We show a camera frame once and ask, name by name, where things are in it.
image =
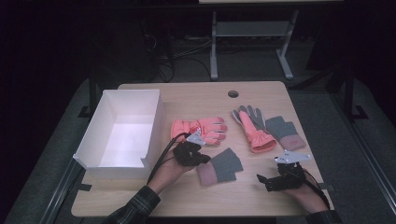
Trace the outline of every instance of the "plaid sleeve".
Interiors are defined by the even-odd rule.
[[[160,201],[160,197],[151,188],[144,186],[125,206],[110,214],[102,223],[145,223]]]

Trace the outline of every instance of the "white metal stand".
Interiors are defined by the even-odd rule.
[[[285,41],[280,49],[276,50],[277,58],[282,66],[286,79],[293,79],[286,51],[289,46],[298,10],[294,10],[289,21],[217,21],[216,11],[212,21],[212,50],[210,52],[210,78],[216,81],[219,78],[216,56],[217,36],[284,36]]]

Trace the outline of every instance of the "pink and gray glove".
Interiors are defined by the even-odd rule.
[[[263,121],[260,109],[253,110],[251,106],[240,106],[240,111],[233,111],[233,118],[242,125],[247,140],[250,143],[251,151],[254,153],[265,152],[274,149],[276,146],[275,138],[265,131],[265,124]]]
[[[172,123],[171,138],[176,137],[180,133],[194,133],[198,128],[201,130],[201,137],[206,145],[218,146],[220,141],[225,139],[227,126],[224,124],[224,119],[219,117],[195,121],[177,119]],[[180,136],[177,141],[185,141],[184,136]]]

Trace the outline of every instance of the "white box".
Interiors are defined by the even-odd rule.
[[[161,155],[160,90],[108,90],[73,158],[96,178],[148,178]]]

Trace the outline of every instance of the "hand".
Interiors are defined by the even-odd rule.
[[[160,194],[163,189],[175,183],[181,175],[194,168],[194,166],[182,166],[178,164],[173,150],[170,150],[165,155],[163,161],[164,163],[158,168],[154,177],[148,183],[148,187],[157,194]]]
[[[311,184],[313,184],[315,186],[316,182],[314,181],[312,176],[307,174],[306,170],[305,170],[304,174],[305,174],[306,180],[308,180],[309,182],[311,182]],[[285,190],[282,190],[281,192],[289,194],[291,197],[293,197],[295,200],[297,200],[297,202],[309,214],[329,210],[329,208],[326,206],[325,202],[323,202],[323,200],[306,184],[302,184],[297,189],[285,189]]]

